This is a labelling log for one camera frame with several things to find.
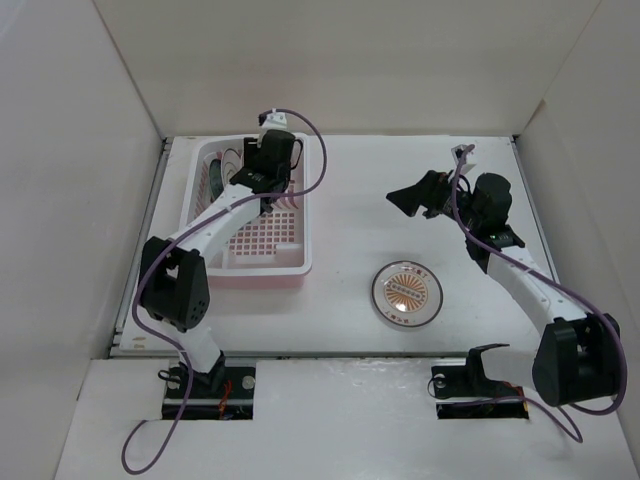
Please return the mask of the blue floral pattern plate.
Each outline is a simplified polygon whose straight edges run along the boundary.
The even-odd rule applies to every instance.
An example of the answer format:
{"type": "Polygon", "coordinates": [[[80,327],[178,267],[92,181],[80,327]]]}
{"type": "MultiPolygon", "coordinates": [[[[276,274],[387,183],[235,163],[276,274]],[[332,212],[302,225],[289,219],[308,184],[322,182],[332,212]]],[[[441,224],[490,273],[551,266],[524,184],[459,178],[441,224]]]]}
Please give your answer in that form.
{"type": "Polygon", "coordinates": [[[209,190],[211,200],[216,200],[224,190],[221,160],[214,159],[209,165],[209,190]]]}

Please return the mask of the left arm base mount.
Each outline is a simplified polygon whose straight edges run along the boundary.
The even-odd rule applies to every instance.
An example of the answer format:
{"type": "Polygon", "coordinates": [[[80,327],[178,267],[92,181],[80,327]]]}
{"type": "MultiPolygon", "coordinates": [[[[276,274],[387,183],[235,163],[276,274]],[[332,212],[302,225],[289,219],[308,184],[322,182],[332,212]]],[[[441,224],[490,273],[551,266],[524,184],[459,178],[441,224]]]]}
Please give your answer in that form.
{"type": "MultiPolygon", "coordinates": [[[[182,420],[252,420],[256,386],[255,365],[227,365],[211,385],[194,377],[182,420]]],[[[157,374],[165,382],[161,418],[174,420],[187,386],[186,366],[179,363],[157,374]]]]}

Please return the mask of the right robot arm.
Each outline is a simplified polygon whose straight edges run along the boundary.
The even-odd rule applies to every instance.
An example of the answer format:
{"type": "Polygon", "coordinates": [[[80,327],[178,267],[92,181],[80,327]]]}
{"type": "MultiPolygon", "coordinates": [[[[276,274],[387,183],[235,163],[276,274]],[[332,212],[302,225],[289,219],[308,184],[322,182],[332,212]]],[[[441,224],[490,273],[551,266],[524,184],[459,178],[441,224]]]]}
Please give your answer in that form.
{"type": "Polygon", "coordinates": [[[552,407],[577,410],[610,397],[612,410],[626,393],[628,365],[613,317],[542,273],[525,242],[508,223],[511,184],[484,173],[460,187],[457,172],[430,170],[416,184],[386,198],[406,216],[444,215],[465,235],[470,258],[499,284],[535,327],[540,343],[519,350],[507,343],[474,347],[464,365],[438,365],[445,397],[500,398],[518,387],[537,392],[552,407]]]}

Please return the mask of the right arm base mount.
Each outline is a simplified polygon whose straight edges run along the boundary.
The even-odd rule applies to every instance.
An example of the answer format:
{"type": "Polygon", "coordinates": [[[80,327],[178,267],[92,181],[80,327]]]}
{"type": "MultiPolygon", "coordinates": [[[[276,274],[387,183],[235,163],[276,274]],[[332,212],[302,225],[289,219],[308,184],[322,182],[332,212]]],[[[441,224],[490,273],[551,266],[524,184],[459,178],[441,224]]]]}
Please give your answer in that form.
{"type": "Polygon", "coordinates": [[[439,420],[529,419],[522,387],[485,375],[481,355],[504,347],[507,344],[474,347],[463,364],[440,362],[431,367],[429,384],[439,420]]]}

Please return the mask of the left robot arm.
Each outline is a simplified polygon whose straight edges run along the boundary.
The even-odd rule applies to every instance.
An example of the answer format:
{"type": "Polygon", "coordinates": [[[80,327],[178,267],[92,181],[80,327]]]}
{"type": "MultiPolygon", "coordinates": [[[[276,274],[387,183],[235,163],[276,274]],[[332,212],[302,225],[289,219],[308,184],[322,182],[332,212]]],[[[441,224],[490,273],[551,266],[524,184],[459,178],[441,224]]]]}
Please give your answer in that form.
{"type": "Polygon", "coordinates": [[[187,394],[213,396],[224,381],[224,353],[203,323],[210,305],[208,264],[247,224],[292,194],[296,136],[270,129],[243,142],[241,166],[215,200],[172,236],[149,238],[142,250],[133,321],[179,354],[177,382],[187,394]]]}

